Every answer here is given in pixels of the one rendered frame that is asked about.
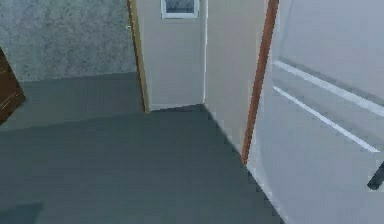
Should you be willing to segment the white framed picture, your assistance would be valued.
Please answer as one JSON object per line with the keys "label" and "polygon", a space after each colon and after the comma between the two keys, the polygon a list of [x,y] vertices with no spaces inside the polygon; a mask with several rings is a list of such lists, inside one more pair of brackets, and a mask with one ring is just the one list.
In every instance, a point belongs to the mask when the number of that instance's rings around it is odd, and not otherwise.
{"label": "white framed picture", "polygon": [[194,19],[199,15],[199,0],[161,0],[163,19]]}

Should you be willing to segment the white room door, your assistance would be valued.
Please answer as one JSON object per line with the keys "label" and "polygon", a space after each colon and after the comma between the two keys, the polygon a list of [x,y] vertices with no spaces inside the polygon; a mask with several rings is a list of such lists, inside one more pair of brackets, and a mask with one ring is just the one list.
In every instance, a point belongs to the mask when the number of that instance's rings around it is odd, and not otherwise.
{"label": "white room door", "polygon": [[384,0],[280,0],[249,163],[284,224],[384,224]]}

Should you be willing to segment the dark brown wooden cupboard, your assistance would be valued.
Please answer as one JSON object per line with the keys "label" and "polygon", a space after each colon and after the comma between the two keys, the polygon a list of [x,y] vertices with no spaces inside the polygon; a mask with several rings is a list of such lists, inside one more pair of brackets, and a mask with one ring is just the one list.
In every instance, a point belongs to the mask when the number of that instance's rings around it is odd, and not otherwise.
{"label": "dark brown wooden cupboard", "polygon": [[26,101],[24,92],[0,48],[0,126]]}

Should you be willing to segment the orange brown door frame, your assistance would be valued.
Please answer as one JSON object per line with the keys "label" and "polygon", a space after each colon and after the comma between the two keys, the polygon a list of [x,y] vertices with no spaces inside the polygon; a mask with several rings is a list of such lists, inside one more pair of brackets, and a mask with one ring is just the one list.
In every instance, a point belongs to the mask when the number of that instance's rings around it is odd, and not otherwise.
{"label": "orange brown door frame", "polygon": [[261,97],[262,86],[264,82],[265,72],[267,68],[267,62],[269,58],[269,51],[272,42],[272,36],[274,32],[274,26],[276,21],[276,15],[278,12],[280,0],[268,0],[268,7],[265,14],[264,26],[261,44],[259,48],[257,68],[255,73],[255,80],[252,88],[251,101],[248,111],[248,119],[246,131],[244,134],[244,141],[241,151],[241,161],[244,165],[247,164],[249,158],[249,152],[252,143],[252,135],[257,118],[257,112]]}

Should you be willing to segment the yellow wooden door frame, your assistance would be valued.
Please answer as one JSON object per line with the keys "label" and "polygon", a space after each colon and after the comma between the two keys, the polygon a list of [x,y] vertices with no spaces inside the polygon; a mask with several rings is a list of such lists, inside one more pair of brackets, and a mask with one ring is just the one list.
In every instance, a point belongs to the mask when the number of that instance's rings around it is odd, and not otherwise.
{"label": "yellow wooden door frame", "polygon": [[145,113],[148,113],[149,101],[148,101],[143,53],[142,53],[142,47],[141,47],[136,0],[126,0],[126,2],[127,2],[128,15],[129,15],[130,33],[131,33],[131,38],[134,45],[134,53],[135,53],[135,59],[136,59],[140,94],[142,99],[142,107],[143,107],[143,111]]}

